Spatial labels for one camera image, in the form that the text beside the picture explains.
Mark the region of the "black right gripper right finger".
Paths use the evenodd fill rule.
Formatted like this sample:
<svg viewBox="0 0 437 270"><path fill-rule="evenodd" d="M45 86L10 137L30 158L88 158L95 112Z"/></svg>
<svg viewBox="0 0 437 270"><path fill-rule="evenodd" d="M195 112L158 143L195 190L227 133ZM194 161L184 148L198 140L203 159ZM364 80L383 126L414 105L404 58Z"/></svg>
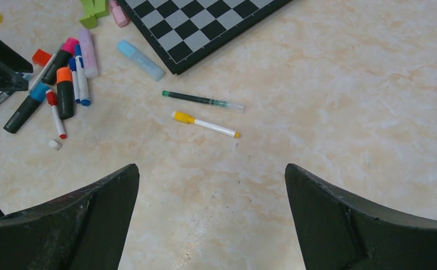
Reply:
<svg viewBox="0 0 437 270"><path fill-rule="evenodd" d="M437 269L437 220L377 204L295 164L285 182L306 269Z"/></svg>

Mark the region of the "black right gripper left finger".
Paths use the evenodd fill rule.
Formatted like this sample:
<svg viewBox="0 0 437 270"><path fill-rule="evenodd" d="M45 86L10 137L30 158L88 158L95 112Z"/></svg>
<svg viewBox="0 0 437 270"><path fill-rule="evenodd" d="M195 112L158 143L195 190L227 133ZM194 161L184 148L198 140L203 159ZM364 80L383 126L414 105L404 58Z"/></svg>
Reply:
<svg viewBox="0 0 437 270"><path fill-rule="evenodd" d="M129 164L40 205L0 210L0 269L117 269L138 188Z"/></svg>

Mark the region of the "white marker yellow end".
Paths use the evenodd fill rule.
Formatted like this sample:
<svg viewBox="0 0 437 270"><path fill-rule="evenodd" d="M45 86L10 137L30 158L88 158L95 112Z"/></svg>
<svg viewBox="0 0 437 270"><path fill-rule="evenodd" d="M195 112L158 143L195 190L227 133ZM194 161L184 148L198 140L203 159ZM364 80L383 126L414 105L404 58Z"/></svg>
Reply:
<svg viewBox="0 0 437 270"><path fill-rule="evenodd" d="M216 125L216 124L209 123L209 122L206 122L206 121L203 121L200 119L196 119L193 116L188 115L186 113L183 113L181 111L173 111L171 114L171 117L177 122L197 125L197 126L224 134L224 135L232 137L232 138L239 138L241 135L239 132L237 132L235 130L231 130L231 129L228 129L225 127L221 127L220 125Z"/></svg>

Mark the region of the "light blue highlighter body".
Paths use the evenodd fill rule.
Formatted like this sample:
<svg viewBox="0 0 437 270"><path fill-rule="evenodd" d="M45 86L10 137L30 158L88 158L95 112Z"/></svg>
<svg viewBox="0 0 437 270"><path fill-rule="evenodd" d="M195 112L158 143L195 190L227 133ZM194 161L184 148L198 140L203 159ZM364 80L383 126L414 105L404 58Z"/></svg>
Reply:
<svg viewBox="0 0 437 270"><path fill-rule="evenodd" d="M154 81L158 82L164 77L165 71L127 40L121 40L116 45L116 48L122 55L137 65Z"/></svg>

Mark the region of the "green ink clear pen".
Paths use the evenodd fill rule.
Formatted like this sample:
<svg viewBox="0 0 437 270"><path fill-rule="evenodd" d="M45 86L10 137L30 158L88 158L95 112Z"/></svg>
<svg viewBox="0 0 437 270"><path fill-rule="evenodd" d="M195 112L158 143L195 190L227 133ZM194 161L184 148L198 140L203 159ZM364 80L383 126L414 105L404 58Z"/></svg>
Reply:
<svg viewBox="0 0 437 270"><path fill-rule="evenodd" d="M195 102L195 103L206 104L206 105L210 105L210 106L220 107L220 108L226 109L226 110L232 110L232 111L238 111L238 112L245 111L245 105L243 105L241 103L235 103L235 102L224 101L224 100L216 100L216 99L212 99L212 98L187 95L184 93L177 93L177 92L171 92L171 91L162 91L161 94L164 97L170 97L170 98L175 98L175 99L179 99L179 100L185 100L185 101L191 101L191 102Z"/></svg>

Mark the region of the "black highlighter blue cap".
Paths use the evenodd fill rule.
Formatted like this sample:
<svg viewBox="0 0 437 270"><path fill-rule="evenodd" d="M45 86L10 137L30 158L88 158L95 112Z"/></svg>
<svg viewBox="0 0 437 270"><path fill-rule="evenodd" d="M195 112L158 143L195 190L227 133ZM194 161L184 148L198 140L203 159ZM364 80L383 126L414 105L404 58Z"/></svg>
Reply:
<svg viewBox="0 0 437 270"><path fill-rule="evenodd" d="M39 82L33 88L33 90L29 92L25 100L23 100L21 105L16 109L16 111L4 125L3 129L8 133L17 133L39 108L46 98L46 92L50 89L50 86Z"/></svg>

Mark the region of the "white marker red cap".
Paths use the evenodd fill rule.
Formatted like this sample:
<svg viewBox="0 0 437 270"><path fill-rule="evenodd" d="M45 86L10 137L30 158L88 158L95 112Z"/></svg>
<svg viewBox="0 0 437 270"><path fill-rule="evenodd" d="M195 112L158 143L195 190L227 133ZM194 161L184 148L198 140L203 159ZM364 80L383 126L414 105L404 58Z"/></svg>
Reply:
<svg viewBox="0 0 437 270"><path fill-rule="evenodd" d="M60 139L65 140L67 138L67 134L65 132L62 120L59 117L57 95L53 90L49 89L46 91L46 99L52 110L52 117L58 132L58 136Z"/></svg>

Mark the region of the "black highlighter pink cap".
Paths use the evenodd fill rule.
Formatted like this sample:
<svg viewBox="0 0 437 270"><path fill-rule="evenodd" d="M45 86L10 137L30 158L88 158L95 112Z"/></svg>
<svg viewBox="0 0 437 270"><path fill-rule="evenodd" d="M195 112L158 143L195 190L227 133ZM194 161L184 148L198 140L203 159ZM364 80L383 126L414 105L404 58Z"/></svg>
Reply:
<svg viewBox="0 0 437 270"><path fill-rule="evenodd" d="M69 63L69 59L74 54L75 46L79 44L79 41L75 38L68 38L65 43L57 51L53 61L46 69L46 72L42 76L42 82L48 85L54 85L57 81L57 70L61 67L66 67Z"/></svg>

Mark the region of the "black highlighter orange cap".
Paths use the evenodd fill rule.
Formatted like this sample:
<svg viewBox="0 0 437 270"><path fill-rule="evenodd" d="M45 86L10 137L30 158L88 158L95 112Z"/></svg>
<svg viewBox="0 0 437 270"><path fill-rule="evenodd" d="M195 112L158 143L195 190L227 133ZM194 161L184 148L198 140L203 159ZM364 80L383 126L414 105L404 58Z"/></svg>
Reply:
<svg viewBox="0 0 437 270"><path fill-rule="evenodd" d="M56 79L58 114L61 120L66 120L75 114L73 77L70 69L67 66L57 69Z"/></svg>

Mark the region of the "white marker blue cap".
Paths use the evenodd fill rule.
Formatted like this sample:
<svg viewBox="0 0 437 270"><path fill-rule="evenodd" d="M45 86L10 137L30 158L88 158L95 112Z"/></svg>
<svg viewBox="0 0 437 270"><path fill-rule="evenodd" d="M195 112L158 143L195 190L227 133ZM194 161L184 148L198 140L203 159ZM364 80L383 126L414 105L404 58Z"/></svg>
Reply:
<svg viewBox="0 0 437 270"><path fill-rule="evenodd" d="M88 87L87 77L85 75L82 51L79 43L75 45L74 51L75 51L76 72L78 76L79 101L82 106L90 106L91 99L89 96L89 87Z"/></svg>

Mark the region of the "pale purple highlighter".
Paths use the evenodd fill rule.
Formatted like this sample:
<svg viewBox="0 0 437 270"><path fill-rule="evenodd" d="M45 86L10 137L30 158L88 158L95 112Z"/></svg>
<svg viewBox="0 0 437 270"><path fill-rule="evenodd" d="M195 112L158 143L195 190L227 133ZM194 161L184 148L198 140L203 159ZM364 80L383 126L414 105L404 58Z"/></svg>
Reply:
<svg viewBox="0 0 437 270"><path fill-rule="evenodd" d="M89 29L79 31L79 44L83 56L84 70L87 78L98 76L98 65L92 35Z"/></svg>

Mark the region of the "small white cap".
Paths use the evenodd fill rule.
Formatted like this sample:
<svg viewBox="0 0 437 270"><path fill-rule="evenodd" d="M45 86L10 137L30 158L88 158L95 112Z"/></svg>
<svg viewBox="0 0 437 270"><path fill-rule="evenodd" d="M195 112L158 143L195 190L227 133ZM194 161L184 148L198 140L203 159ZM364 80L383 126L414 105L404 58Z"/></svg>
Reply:
<svg viewBox="0 0 437 270"><path fill-rule="evenodd" d="M48 145L49 145L50 148L52 148L52 149L54 149L56 151L58 151L62 147L62 143L61 142L59 142L57 140L53 140L53 139L48 141Z"/></svg>

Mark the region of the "black grey chessboard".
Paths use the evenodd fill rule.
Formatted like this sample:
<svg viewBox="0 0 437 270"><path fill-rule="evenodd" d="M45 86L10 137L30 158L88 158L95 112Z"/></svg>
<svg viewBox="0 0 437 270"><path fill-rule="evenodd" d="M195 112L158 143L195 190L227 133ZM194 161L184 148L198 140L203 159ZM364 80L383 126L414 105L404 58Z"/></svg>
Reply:
<svg viewBox="0 0 437 270"><path fill-rule="evenodd" d="M169 71L179 75L288 0L125 0L118 4Z"/></svg>

